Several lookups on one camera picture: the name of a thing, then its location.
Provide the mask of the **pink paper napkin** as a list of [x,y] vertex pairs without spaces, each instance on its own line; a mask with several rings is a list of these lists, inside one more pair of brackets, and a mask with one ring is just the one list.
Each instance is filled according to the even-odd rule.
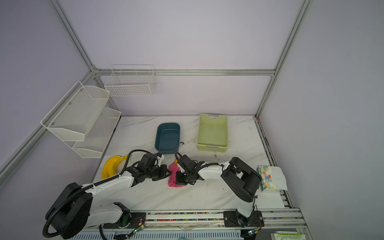
[[176,173],[181,171],[181,168],[179,167],[178,160],[174,160],[172,164],[169,165],[169,170],[171,171],[171,176],[168,180],[168,186],[171,188],[182,188],[185,187],[185,185],[180,185],[176,183]]

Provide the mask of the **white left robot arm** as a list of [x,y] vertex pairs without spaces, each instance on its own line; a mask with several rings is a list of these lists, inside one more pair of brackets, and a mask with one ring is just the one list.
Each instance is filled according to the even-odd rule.
[[113,224],[118,228],[142,225],[143,217],[134,218],[121,202],[102,205],[102,200],[121,190],[134,187],[146,179],[156,182],[171,176],[167,165],[162,164],[164,155],[144,151],[142,159],[99,182],[66,186],[46,214],[43,236],[61,236],[70,239],[84,228]]

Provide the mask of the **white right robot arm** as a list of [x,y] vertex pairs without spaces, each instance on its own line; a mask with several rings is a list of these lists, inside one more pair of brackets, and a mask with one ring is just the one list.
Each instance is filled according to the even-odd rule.
[[198,181],[222,180],[240,199],[235,211],[236,225],[247,227],[253,220],[257,190],[262,180],[261,175],[243,162],[233,157],[224,163],[206,163],[195,161],[187,155],[175,154],[180,171],[176,172],[176,184],[194,185]]

